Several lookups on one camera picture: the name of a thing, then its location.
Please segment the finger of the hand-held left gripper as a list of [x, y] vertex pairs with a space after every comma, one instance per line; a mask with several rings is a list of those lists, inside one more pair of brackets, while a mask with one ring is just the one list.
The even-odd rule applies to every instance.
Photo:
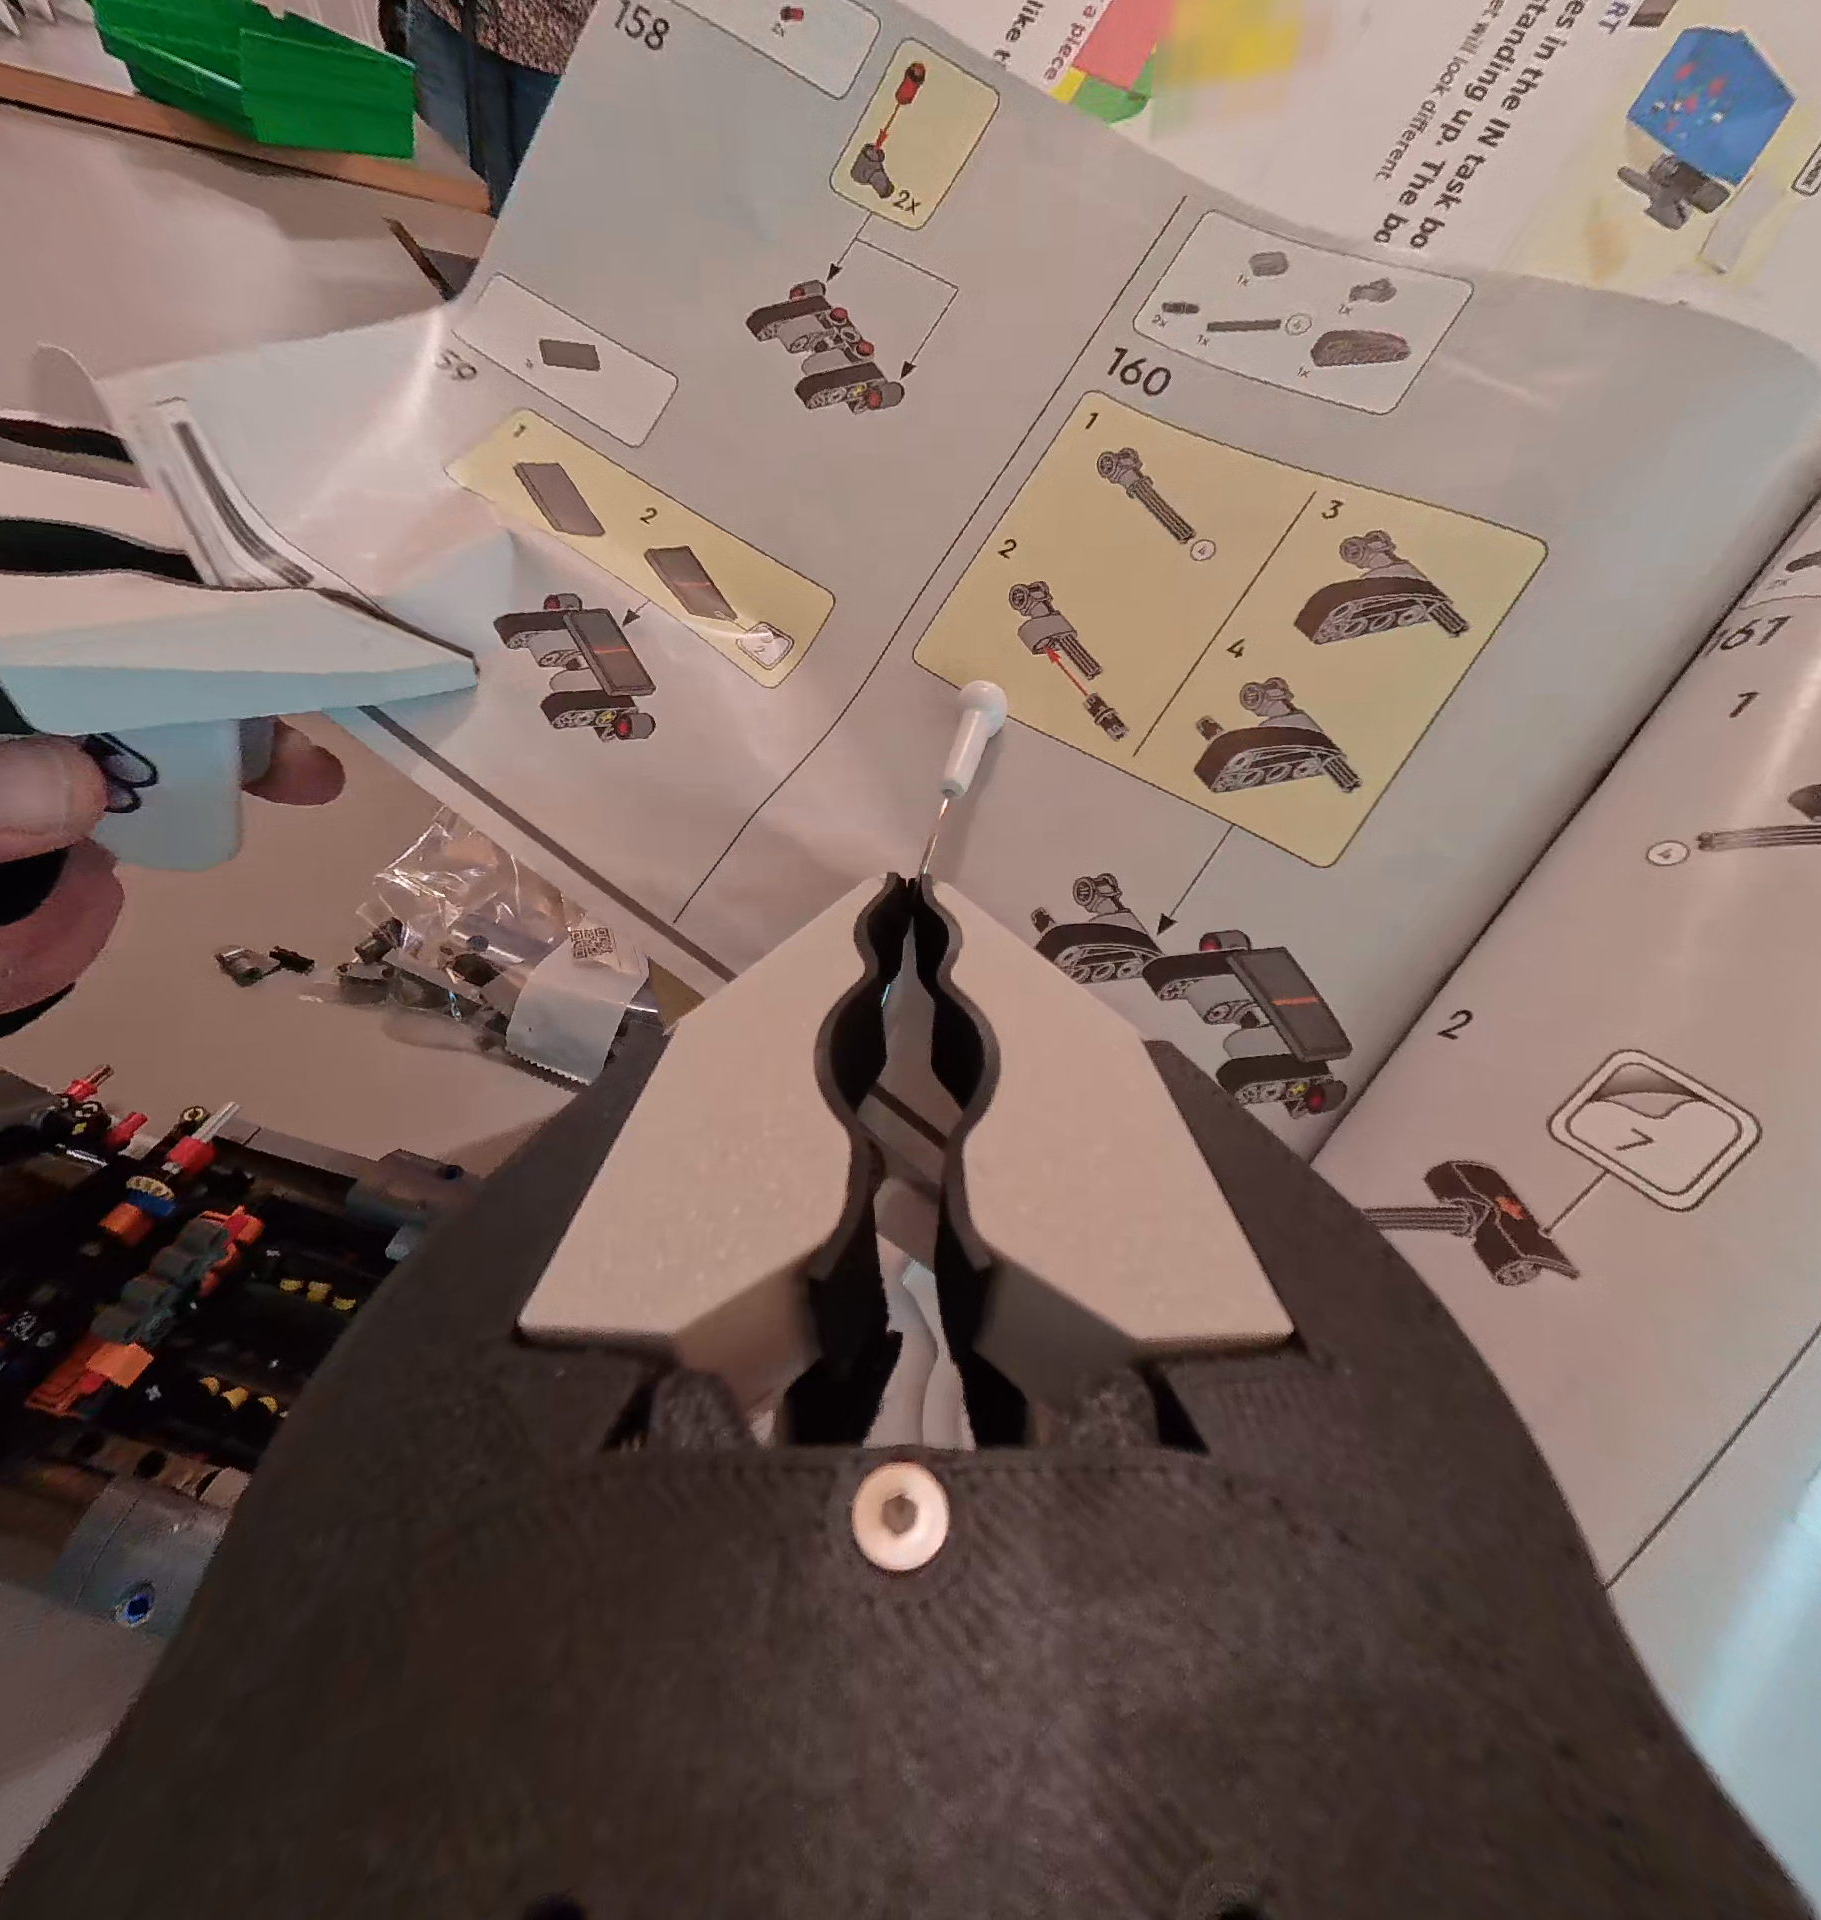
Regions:
[[64, 460], [128, 460], [91, 375], [55, 344], [40, 343], [28, 359], [32, 406], [0, 409], [0, 450]]
[[0, 737], [78, 744], [106, 779], [96, 842], [198, 873], [242, 841], [271, 724], [468, 693], [475, 660], [333, 588], [206, 587], [185, 557], [0, 519]]

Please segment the clear bag of lego parts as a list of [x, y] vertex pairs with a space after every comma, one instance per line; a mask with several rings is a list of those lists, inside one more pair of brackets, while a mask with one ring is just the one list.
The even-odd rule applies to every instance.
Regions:
[[335, 984], [401, 1040], [575, 1086], [621, 1043], [662, 1030], [641, 952], [449, 811], [372, 878]]

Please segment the white book stand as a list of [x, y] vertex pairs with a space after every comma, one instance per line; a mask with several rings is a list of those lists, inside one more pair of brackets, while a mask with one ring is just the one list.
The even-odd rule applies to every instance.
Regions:
[[1007, 693], [988, 681], [958, 689], [957, 724], [945, 755], [937, 811], [922, 846], [918, 882], [931, 877], [940, 837], [950, 813], [970, 792], [982, 760], [1009, 720]]

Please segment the colourful printed task sheet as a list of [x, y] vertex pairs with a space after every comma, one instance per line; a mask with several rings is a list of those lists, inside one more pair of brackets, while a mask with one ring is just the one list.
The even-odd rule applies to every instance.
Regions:
[[1301, 228], [1689, 304], [1821, 369], [1821, 3], [925, 13]]

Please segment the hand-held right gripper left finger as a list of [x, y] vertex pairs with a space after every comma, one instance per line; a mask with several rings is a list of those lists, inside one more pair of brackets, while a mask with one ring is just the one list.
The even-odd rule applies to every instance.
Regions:
[[795, 1445], [859, 1446], [901, 1339], [876, 1248], [881, 1151], [859, 1120], [912, 886], [860, 882], [668, 1036], [518, 1316], [722, 1380]]

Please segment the person's left hand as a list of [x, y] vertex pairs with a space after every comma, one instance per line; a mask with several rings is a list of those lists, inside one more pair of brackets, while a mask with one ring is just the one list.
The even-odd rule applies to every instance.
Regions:
[[12, 1033], [80, 981], [122, 909], [96, 763], [61, 737], [0, 737], [0, 1028]]

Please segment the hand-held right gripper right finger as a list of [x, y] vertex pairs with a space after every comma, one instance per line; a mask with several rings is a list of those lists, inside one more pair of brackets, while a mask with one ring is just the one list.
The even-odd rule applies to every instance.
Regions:
[[914, 901], [931, 1069], [960, 1110], [933, 1269], [973, 1445], [1021, 1446], [1123, 1373], [1286, 1346], [1136, 1028], [957, 888]]

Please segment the lego instruction booklet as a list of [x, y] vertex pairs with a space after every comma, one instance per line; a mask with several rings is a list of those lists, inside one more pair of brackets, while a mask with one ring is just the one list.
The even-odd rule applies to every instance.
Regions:
[[382, 755], [694, 990], [937, 873], [1326, 1141], [1713, 590], [1821, 375], [1687, 302], [1269, 227], [889, 5], [580, 43], [437, 314], [132, 379], [229, 588], [476, 654]]

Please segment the partly built lego car model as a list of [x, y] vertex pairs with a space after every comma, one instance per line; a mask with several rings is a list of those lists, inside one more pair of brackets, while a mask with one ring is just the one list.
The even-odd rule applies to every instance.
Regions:
[[0, 1069], [0, 1578], [164, 1639], [322, 1360], [482, 1182], [117, 1110], [108, 1077]]

